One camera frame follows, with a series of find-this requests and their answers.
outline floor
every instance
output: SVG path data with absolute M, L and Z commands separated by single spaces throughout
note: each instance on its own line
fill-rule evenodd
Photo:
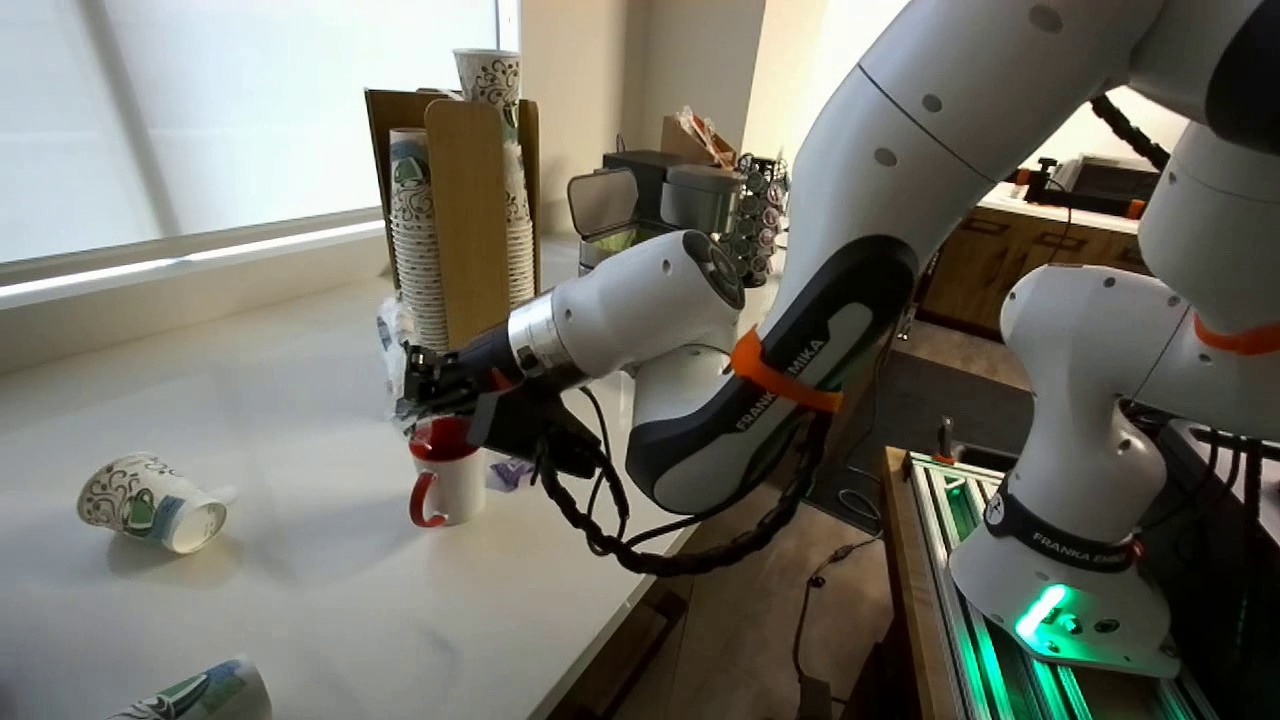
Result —
M 910 326 L 898 347 L 1024 387 L 1015 361 L 981 335 Z M 708 519 L 693 538 L 693 547 L 751 529 L 774 502 L 777 489 L 756 489 L 746 503 Z M 734 570 L 661 582 L 650 610 L 655 606 L 682 606 L 683 611 L 682 622 L 661 611 L 645 622 L 639 610 L 602 654 L 597 669 L 588 669 L 561 717 L 835 720 L 849 717 L 839 701 L 891 622 L 881 539 L 815 507 L 799 507 L 769 547 Z M 810 694 L 799 694 L 794 648 L 799 648 L 799 669 L 813 677 Z

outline table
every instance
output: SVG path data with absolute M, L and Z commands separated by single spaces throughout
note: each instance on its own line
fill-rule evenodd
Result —
M 0 717 L 110 717 L 241 654 L 277 717 L 556 704 L 650 582 L 597 562 L 537 489 L 487 497 L 462 529 L 409 526 L 411 459 L 372 326 L 384 291 L 0 378 Z M 627 380 L 597 394 L 626 438 Z M 230 529 L 185 562 L 83 529 L 82 484 L 127 451 L 233 484 Z M 638 491 L 632 519 L 667 516 Z
M 883 447 L 881 478 L 883 551 L 898 596 L 891 640 L 900 645 L 900 672 L 918 680 L 911 704 L 921 717 L 1211 717 L 1187 677 L 1151 683 L 1142 677 L 1041 663 L 964 606 L 942 570 L 957 544 L 953 534 L 959 516 L 934 502 L 957 484 L 987 484 L 973 489 L 973 497 L 984 497 L 997 489 L 997 472 L 943 468 L 921 451 Z

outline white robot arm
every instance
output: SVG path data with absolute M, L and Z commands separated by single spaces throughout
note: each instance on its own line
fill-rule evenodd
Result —
M 957 219 L 1087 98 L 1133 86 L 1191 119 L 1142 231 L 1156 279 L 1047 269 L 1012 291 L 1037 423 L 953 578 L 1037 656 L 1169 677 L 1169 611 L 1130 551 L 1163 468 L 1115 396 L 1278 438 L 1280 101 L 1257 98 L 1280 82 L 1278 33 L 1278 0 L 911 0 L 799 150 L 790 269 L 751 335 L 734 335 L 739 288 L 718 244 L 672 231 L 518 308 L 434 366 L 421 399 L 627 369 L 627 478 L 672 514 L 734 503 L 876 355 Z M 1043 589 L 1076 589 L 1055 610 L 1070 634 L 1015 634 Z

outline table surface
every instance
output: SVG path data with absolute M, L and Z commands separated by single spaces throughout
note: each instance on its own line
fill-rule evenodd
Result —
M 0 380 L 0 717 L 110 717 L 226 656 L 262 663 L 277 717 L 537 717 L 563 694 L 645 582 L 593 555 L 539 489 L 491 491 L 462 529 L 409 526 L 384 291 Z M 626 438 L 627 380 L 597 394 Z M 233 484 L 230 529 L 178 562 L 82 526 L 82 484 L 127 451 Z M 667 516 L 638 491 L 632 519 Z

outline cup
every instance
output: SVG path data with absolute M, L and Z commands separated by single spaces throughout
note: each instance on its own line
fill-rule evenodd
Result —
M 409 451 L 421 472 L 409 497 L 411 526 L 442 529 L 484 514 L 484 455 L 470 434 L 465 416 L 434 416 L 411 428 Z
M 89 478 L 78 514 L 178 555 L 204 547 L 230 519 L 233 491 L 210 491 L 159 455 L 120 455 Z
M 500 48 L 453 52 L 457 82 L 472 104 L 518 104 L 521 101 L 521 56 Z
M 271 698 L 252 662 L 222 662 L 159 698 L 134 704 L 120 717 L 137 720 L 268 720 Z

